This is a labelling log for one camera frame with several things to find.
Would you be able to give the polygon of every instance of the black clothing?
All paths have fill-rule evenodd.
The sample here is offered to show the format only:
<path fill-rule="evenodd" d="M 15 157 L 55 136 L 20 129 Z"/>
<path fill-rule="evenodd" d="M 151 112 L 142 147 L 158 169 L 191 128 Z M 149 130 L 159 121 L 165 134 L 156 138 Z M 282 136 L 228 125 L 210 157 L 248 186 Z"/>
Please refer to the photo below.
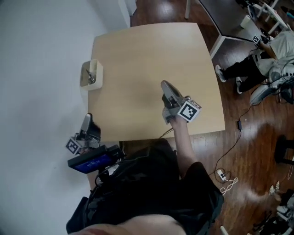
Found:
<path fill-rule="evenodd" d="M 267 79 L 267 77 L 263 76 L 259 71 L 252 56 L 246 57 L 243 61 L 237 62 L 233 66 L 227 68 L 223 71 L 223 75 L 225 79 L 247 77 L 239 87 L 239 91 L 241 92 L 250 90 Z"/>
<path fill-rule="evenodd" d="M 203 165 L 194 163 L 179 180 L 176 154 L 164 139 L 128 159 L 135 158 L 122 163 L 89 199 L 82 199 L 67 223 L 67 232 L 162 214 L 178 221 L 187 235 L 206 234 L 221 212 L 224 198 Z"/>

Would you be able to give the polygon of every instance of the floor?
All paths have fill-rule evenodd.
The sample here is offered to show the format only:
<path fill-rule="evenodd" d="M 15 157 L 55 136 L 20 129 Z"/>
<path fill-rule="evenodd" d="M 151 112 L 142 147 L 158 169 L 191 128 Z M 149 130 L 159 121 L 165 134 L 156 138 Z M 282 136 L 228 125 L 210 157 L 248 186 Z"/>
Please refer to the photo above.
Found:
<path fill-rule="evenodd" d="M 185 0 L 137 0 L 137 10 L 131 19 L 131 25 L 196 22 L 210 50 L 218 36 L 216 28 L 202 7 L 197 4 L 193 4 L 189 20 L 185 20 L 185 7 Z M 220 64 L 226 68 L 244 59 L 253 48 L 254 46 L 248 42 L 226 40 L 213 58 L 213 65 Z M 208 173 L 213 172 L 219 157 L 235 143 L 238 136 L 236 121 L 249 108 L 249 97 L 252 92 L 238 95 L 233 80 L 226 83 L 218 80 L 218 83 L 226 130 L 191 136 L 195 154 Z M 277 96 L 272 96 L 259 106 L 252 107 L 242 117 L 241 139 L 218 165 L 218 168 L 231 171 L 232 177 L 238 177 L 239 182 L 226 193 L 222 213 L 211 228 L 210 234 L 221 234 L 221 225 L 224 225 L 231 235 L 247 234 L 252 230 L 254 223 L 263 219 L 264 211 L 277 206 L 274 198 L 268 196 L 272 184 L 279 180 L 282 190 L 294 188 L 293 176 L 287 180 L 289 165 L 277 165 L 273 159 L 279 135 L 285 134 L 288 139 L 294 139 L 293 116 L 292 105 L 278 103 Z M 175 145 L 174 139 L 169 141 L 171 145 Z M 126 150 L 132 153 L 147 144 L 148 140 L 126 142 Z M 289 151 L 287 157 L 292 158 L 293 154 Z M 223 186 L 214 176 L 212 180 L 219 188 Z"/>

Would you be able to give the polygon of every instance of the white sneaker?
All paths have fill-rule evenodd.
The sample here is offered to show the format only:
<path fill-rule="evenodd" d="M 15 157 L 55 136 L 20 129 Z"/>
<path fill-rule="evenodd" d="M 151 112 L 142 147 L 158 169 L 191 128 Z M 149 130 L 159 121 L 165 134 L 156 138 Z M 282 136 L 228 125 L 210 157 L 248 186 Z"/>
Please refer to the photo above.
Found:
<path fill-rule="evenodd" d="M 280 181 L 278 181 L 277 183 L 276 183 L 276 187 L 275 187 L 275 190 L 276 191 L 278 191 L 280 189 Z"/>
<path fill-rule="evenodd" d="M 241 83 L 242 83 L 241 78 L 240 77 L 236 77 L 236 84 L 237 84 L 237 92 L 238 92 L 238 94 L 242 94 L 242 92 L 239 91 L 239 87 L 240 87 Z"/>
<path fill-rule="evenodd" d="M 220 81 L 225 83 L 226 79 L 225 79 L 224 75 L 222 74 L 222 72 L 223 72 L 223 69 L 219 65 L 216 65 L 215 66 L 215 73 L 217 74 L 217 76 L 219 76 Z"/>
<path fill-rule="evenodd" d="M 286 214 L 288 211 L 288 207 L 286 206 L 277 206 L 277 211 L 279 211 L 281 214 Z"/>
<path fill-rule="evenodd" d="M 271 187 L 270 187 L 270 193 L 269 193 L 269 195 L 271 196 L 271 195 L 273 195 L 275 193 L 275 187 L 272 185 Z"/>

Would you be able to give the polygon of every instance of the blue screen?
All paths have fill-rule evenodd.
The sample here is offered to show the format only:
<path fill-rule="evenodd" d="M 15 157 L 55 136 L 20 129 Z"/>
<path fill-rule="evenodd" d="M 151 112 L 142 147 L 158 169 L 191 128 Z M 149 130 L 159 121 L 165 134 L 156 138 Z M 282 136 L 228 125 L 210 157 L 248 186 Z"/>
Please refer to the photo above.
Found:
<path fill-rule="evenodd" d="M 89 172 L 97 170 L 98 168 L 108 167 L 112 162 L 113 162 L 113 160 L 109 156 L 104 154 L 100 157 L 91 159 L 88 162 L 85 162 L 85 163 L 82 163 L 78 166 L 75 166 L 74 168 L 87 174 Z"/>

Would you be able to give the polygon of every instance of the wooden table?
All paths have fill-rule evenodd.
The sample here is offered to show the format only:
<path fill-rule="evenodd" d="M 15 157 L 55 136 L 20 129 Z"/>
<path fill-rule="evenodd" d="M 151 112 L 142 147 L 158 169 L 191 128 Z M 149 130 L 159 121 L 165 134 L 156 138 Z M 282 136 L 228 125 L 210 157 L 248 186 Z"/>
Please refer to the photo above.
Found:
<path fill-rule="evenodd" d="M 235 0 L 197 0 L 204 8 L 211 21 L 219 32 L 215 44 L 210 50 L 210 57 L 213 58 L 225 39 L 252 42 L 254 35 L 261 32 L 252 20 L 246 28 L 240 26 L 246 16 L 246 12 L 237 4 Z M 185 18 L 189 18 L 191 0 L 187 0 Z"/>
<path fill-rule="evenodd" d="M 215 71 L 197 24 L 150 24 L 98 36 L 92 58 L 104 67 L 102 88 L 89 91 L 89 112 L 102 141 L 156 139 L 170 128 L 161 116 L 162 80 L 202 106 L 189 134 L 225 129 Z"/>

